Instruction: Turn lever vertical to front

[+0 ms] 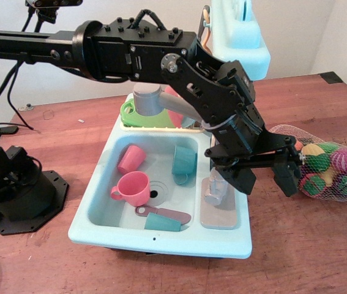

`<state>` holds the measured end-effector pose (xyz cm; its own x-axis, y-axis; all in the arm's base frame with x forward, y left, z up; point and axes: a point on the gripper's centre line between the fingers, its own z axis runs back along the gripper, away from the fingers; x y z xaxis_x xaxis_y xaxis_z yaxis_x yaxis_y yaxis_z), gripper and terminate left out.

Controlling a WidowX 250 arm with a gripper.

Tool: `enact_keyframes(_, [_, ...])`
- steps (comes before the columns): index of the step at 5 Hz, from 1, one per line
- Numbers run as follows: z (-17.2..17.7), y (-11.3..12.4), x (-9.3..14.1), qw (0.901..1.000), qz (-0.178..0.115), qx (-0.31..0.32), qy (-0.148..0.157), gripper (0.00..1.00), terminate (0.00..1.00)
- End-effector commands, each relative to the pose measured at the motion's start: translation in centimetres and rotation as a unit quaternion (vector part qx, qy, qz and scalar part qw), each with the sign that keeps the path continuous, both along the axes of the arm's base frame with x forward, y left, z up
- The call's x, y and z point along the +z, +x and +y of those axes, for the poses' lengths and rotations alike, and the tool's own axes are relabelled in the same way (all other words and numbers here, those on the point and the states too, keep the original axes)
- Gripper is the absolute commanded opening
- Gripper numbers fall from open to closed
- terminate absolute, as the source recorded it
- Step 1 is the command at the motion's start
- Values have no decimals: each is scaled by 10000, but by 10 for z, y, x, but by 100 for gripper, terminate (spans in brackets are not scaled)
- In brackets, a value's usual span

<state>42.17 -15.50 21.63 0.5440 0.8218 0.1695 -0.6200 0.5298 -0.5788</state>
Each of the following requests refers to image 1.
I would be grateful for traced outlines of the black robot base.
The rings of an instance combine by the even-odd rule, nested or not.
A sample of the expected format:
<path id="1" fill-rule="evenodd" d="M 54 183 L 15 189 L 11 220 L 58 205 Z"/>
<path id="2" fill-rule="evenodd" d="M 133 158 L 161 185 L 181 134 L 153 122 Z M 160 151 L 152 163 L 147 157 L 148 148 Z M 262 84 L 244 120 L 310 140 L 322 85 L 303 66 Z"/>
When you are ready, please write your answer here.
<path id="1" fill-rule="evenodd" d="M 0 234 L 36 232 L 60 213 L 69 184 L 20 146 L 0 147 Z"/>

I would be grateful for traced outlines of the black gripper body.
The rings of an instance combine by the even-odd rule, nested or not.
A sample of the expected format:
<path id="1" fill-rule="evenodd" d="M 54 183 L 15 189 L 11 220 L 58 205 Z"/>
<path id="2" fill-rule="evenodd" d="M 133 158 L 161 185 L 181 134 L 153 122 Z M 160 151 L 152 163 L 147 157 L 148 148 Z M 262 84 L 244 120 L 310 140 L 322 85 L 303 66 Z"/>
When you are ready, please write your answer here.
<path id="1" fill-rule="evenodd" d="M 265 127 L 252 131 L 228 124 L 205 124 L 204 130 L 215 137 L 215 145 L 205 150 L 204 155 L 219 171 L 274 167 L 276 164 L 291 168 L 293 164 L 302 164 L 293 136 L 275 134 Z"/>

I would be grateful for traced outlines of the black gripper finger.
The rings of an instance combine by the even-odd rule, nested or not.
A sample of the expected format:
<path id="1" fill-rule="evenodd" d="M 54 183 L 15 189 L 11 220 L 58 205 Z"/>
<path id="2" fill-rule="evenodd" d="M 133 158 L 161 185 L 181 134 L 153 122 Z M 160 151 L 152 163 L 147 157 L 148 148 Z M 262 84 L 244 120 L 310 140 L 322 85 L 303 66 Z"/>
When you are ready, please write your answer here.
<path id="1" fill-rule="evenodd" d="M 295 163 L 275 164 L 272 171 L 275 183 L 287 197 L 298 192 L 300 168 Z"/>
<path id="2" fill-rule="evenodd" d="M 215 166 L 216 171 L 239 192 L 250 195 L 256 183 L 256 175 L 251 167 Z"/>

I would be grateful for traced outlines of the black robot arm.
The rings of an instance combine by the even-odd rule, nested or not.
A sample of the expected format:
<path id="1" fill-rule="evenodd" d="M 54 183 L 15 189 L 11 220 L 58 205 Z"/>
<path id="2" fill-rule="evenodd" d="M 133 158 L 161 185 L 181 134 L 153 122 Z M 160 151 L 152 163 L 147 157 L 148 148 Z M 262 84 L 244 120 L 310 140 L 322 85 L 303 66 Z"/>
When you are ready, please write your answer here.
<path id="1" fill-rule="evenodd" d="M 167 30 L 160 20 L 142 17 L 108 25 L 87 21 L 55 34 L 0 31 L 0 59 L 46 62 L 105 83 L 170 85 L 216 138 L 204 154 L 234 188 L 250 194 L 253 170 L 269 167 L 286 196 L 298 190 L 302 161 L 295 138 L 266 129 L 240 62 L 211 56 L 194 32 Z"/>

